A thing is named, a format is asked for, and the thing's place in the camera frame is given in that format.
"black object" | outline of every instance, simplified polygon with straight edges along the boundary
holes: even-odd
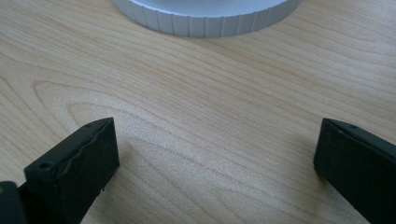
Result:
[[[19,188],[0,182],[0,223],[79,223],[119,166],[113,118],[86,124],[28,165]]]
[[[396,146],[354,125],[324,119],[314,164],[369,222],[396,223]]]

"gray plastic lid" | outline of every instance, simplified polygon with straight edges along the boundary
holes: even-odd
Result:
[[[285,19],[302,0],[113,0],[131,20],[171,35],[241,35]]]

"jar lid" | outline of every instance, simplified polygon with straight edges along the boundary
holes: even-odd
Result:
[[[285,19],[302,0],[113,0],[131,20],[171,35],[221,37]]]

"wooden table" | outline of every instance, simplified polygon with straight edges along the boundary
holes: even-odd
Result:
[[[305,0],[195,39],[110,0],[0,1],[0,179],[114,117],[120,169],[83,223],[366,223],[313,169],[322,118],[396,142],[396,4]]]

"wood grain surface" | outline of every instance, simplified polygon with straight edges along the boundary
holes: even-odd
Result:
[[[0,180],[115,119],[121,166],[83,223],[366,223],[313,169],[321,120],[396,143],[393,0],[304,0],[217,39],[110,0],[2,0],[0,52]]]

